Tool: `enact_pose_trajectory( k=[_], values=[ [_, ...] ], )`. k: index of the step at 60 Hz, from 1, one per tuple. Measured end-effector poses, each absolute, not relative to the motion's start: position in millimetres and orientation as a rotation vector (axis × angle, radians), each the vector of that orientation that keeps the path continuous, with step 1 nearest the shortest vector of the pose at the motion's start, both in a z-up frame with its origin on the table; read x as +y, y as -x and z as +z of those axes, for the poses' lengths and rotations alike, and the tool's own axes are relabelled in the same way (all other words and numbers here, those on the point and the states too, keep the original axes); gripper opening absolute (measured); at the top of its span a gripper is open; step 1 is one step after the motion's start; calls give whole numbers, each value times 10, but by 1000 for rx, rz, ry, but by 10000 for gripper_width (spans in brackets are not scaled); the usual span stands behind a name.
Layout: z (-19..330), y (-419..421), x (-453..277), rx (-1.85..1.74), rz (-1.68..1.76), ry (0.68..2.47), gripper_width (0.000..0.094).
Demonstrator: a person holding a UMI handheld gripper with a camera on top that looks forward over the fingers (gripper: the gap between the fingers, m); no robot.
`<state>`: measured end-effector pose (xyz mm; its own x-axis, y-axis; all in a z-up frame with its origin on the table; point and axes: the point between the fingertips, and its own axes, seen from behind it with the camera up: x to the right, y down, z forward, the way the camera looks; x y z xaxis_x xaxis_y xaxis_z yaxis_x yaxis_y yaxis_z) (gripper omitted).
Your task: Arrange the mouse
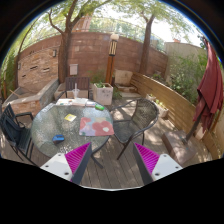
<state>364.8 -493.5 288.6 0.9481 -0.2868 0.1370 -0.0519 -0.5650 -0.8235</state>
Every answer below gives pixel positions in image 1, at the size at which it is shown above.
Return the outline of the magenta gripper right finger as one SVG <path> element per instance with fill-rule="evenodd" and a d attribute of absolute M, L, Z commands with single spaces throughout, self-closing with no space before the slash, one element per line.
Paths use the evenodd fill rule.
<path fill-rule="evenodd" d="M 138 143 L 133 144 L 133 154 L 145 185 L 182 169 L 168 154 L 158 154 Z"/>

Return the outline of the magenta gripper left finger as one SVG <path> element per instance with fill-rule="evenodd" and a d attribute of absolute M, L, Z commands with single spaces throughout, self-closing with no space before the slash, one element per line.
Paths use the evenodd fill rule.
<path fill-rule="evenodd" d="M 86 143 L 66 154 L 57 153 L 41 169 L 79 185 L 91 154 L 92 144 Z"/>

